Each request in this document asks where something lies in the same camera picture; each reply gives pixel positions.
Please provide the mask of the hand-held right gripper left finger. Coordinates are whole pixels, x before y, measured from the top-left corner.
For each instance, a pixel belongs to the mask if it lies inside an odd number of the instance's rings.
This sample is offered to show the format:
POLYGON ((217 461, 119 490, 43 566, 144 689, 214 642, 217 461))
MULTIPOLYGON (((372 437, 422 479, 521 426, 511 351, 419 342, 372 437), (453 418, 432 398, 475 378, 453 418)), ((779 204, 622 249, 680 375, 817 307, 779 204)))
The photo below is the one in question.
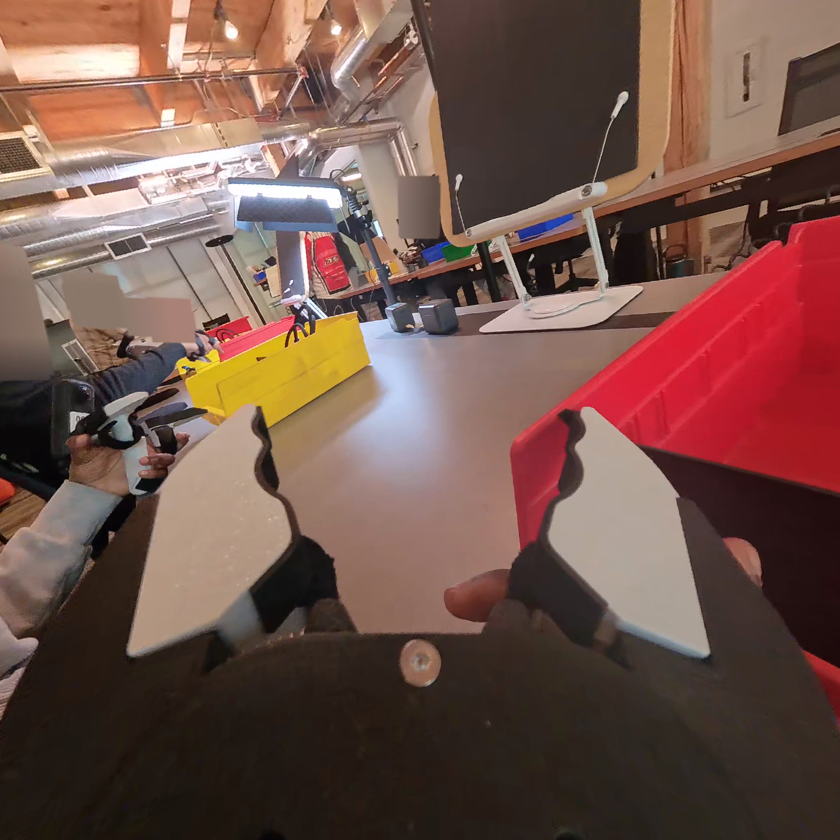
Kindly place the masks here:
POLYGON ((258 596, 300 542, 278 489, 258 404, 243 404, 202 437, 156 494, 128 656, 147 656, 204 633, 248 647, 295 611, 270 616, 258 596))

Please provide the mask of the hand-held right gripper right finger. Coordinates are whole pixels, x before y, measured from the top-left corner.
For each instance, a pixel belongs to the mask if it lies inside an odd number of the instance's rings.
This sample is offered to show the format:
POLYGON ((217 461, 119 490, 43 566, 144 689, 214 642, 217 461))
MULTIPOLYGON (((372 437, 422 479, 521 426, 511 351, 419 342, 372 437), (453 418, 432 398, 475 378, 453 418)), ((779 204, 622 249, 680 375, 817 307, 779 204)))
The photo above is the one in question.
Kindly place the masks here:
POLYGON ((564 409, 558 495, 511 565, 511 598, 602 652, 625 634, 711 654, 678 509, 655 462, 594 408, 564 409))

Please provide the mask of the yellow plastic bin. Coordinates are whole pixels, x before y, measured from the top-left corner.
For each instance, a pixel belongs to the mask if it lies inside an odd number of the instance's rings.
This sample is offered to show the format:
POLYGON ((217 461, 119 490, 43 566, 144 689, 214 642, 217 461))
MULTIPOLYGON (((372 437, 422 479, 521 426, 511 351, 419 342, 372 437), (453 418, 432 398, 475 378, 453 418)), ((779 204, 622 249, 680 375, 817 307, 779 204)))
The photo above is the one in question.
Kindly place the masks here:
POLYGON ((243 404, 258 404, 267 424, 298 411, 371 363, 356 310, 310 325, 293 323, 230 360, 217 350, 207 360, 181 358, 177 370, 195 406, 220 424, 243 404))

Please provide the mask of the person's left forearm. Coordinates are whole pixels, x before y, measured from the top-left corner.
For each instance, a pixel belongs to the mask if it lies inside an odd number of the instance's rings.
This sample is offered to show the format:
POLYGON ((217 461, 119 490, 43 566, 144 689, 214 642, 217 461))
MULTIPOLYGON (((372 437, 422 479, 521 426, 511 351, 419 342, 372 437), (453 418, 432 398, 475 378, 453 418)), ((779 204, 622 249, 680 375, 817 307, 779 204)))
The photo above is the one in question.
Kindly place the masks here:
POLYGON ((2 550, 2 618, 17 638, 37 636, 60 611, 90 558, 93 537, 121 495, 65 480, 2 550))

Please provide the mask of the person's left hand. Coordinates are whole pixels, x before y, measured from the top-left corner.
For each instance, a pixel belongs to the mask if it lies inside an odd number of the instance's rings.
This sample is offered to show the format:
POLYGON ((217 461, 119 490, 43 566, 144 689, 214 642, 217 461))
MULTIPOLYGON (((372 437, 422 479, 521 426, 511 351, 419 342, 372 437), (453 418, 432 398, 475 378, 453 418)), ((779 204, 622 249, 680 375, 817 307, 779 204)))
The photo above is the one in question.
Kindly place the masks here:
MULTIPOLYGON (((128 477, 121 449, 101 446, 90 434, 76 434, 66 439, 71 464, 70 480, 90 485, 114 495, 133 494, 133 479, 128 477)), ((138 474, 141 479, 162 480, 174 466, 177 454, 159 452, 146 441, 146 454, 139 457, 138 474)))

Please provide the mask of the person's right hand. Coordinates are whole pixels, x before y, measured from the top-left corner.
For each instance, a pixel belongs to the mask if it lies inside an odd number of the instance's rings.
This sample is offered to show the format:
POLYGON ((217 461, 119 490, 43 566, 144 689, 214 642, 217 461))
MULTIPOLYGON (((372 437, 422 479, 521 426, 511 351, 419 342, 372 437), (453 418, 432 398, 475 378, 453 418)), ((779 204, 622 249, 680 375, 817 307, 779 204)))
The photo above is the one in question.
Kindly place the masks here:
MULTIPOLYGON (((739 537, 725 537, 725 543, 744 573, 758 586, 763 586, 763 561, 758 548, 739 537)), ((482 571, 470 580, 448 586, 443 601, 450 614, 473 623, 485 623, 491 609, 506 598, 508 585, 508 568, 482 571)))

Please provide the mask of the black bin divider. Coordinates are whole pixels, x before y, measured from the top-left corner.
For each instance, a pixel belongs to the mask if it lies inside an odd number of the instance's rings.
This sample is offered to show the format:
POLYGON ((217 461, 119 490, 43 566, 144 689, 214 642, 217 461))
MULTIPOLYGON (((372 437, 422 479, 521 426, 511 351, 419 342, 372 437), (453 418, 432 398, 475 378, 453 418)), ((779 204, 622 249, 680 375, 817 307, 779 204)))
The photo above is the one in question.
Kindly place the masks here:
POLYGON ((642 446, 723 537, 751 542, 763 588, 801 646, 839 666, 839 494, 642 446))

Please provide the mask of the black pole with round disc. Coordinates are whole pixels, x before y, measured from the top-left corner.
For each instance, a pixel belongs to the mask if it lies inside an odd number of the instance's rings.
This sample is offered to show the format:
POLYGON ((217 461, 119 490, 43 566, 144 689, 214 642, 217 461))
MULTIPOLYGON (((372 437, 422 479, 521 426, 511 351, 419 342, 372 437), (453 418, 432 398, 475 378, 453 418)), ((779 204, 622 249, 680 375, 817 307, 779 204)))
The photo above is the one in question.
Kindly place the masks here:
POLYGON ((212 236, 204 241, 204 247, 207 256, 210 257, 224 287, 227 289, 230 299, 237 305, 238 313, 248 313, 247 302, 242 300, 242 284, 240 274, 237 270, 237 262, 232 257, 225 236, 212 236))

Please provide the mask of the red and white jacket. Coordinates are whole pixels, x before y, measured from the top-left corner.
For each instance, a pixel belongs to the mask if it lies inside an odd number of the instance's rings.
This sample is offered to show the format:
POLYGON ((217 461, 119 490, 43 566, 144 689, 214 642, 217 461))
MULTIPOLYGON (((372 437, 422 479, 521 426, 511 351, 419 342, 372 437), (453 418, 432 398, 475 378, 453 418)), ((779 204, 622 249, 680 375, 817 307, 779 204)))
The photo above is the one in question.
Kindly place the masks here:
POLYGON ((306 231, 303 242, 314 297, 334 297, 353 287, 334 232, 306 231))

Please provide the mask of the LED light panel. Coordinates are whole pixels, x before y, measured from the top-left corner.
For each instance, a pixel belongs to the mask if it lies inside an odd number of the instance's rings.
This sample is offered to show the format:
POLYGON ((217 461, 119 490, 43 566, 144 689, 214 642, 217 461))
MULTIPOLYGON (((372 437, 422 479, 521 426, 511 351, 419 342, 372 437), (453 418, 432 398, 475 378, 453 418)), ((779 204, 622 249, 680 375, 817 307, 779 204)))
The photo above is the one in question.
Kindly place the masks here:
POLYGON ((229 178, 237 226, 285 232, 336 232, 336 213, 343 211, 344 191, 339 183, 321 176, 229 178))

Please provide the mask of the black light stand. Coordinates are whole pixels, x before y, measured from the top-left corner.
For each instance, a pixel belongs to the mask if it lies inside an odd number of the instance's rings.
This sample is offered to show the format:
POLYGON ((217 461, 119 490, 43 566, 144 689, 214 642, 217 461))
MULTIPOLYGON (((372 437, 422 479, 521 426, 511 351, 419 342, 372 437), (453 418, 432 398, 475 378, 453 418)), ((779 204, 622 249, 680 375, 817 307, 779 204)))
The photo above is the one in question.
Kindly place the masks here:
POLYGON ((357 194, 357 191, 346 183, 339 183, 339 189, 343 191, 343 198, 348 203, 349 221, 348 229, 351 236, 362 242, 367 247, 371 262, 377 274, 377 280, 381 282, 387 303, 397 303, 397 294, 391 284, 391 267, 379 256, 377 246, 374 242, 374 229, 372 229, 372 214, 367 211, 357 194))

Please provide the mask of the black panel with wooden rim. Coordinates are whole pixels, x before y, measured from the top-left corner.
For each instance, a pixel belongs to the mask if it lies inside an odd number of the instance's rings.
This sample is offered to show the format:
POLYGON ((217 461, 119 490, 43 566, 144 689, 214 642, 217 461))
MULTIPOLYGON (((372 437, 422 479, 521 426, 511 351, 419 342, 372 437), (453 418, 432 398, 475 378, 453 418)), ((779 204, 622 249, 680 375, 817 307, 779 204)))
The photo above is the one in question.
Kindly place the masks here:
POLYGON ((453 242, 617 199, 662 163, 675 1, 432 1, 430 16, 453 242))

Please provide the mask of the black computer monitor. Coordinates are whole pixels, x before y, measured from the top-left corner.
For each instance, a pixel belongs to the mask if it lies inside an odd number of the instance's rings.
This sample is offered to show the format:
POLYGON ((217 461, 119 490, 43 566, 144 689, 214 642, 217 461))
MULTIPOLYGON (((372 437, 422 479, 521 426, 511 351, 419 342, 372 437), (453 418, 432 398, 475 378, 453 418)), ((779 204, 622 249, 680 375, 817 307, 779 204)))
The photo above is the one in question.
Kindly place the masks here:
POLYGON ((789 60, 777 135, 839 117, 839 42, 789 60))

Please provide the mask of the silver ventilation duct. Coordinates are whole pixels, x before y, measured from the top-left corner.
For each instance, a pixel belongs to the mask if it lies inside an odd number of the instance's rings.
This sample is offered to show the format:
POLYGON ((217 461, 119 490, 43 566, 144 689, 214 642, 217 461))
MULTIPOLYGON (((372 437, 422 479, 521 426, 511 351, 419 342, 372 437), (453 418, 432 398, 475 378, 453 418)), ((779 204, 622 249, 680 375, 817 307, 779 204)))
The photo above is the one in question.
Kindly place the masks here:
POLYGON ((357 26, 331 65, 336 125, 379 112, 425 67, 412 1, 356 1, 357 26))

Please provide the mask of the white wall plate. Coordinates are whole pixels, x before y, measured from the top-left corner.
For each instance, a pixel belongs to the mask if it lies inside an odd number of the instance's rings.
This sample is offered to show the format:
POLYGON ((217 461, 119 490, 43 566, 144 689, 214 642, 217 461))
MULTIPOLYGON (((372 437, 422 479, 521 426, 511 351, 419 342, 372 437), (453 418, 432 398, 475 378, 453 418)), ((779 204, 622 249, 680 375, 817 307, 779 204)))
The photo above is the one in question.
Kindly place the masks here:
POLYGON ((764 103, 764 41, 733 49, 726 57, 725 113, 733 118, 764 103))

